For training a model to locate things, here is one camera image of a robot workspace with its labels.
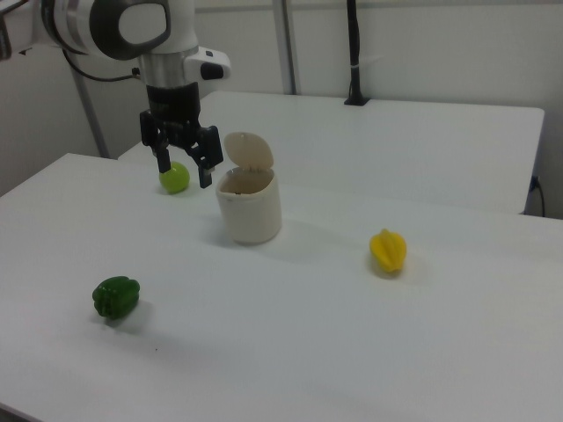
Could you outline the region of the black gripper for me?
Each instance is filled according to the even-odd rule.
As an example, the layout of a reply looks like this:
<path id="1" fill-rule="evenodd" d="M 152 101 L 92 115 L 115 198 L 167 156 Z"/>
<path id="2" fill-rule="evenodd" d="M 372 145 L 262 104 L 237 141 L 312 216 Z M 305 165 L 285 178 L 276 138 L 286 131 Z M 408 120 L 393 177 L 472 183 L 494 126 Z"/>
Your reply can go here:
<path id="1" fill-rule="evenodd" d="M 150 147 L 160 173 L 172 165 L 169 143 L 185 149 L 198 167 L 200 188 L 212 184 L 212 171 L 223 161 L 217 127 L 201 127 L 198 83 L 175 88 L 146 87 L 150 110 L 140 114 L 142 144 Z"/>

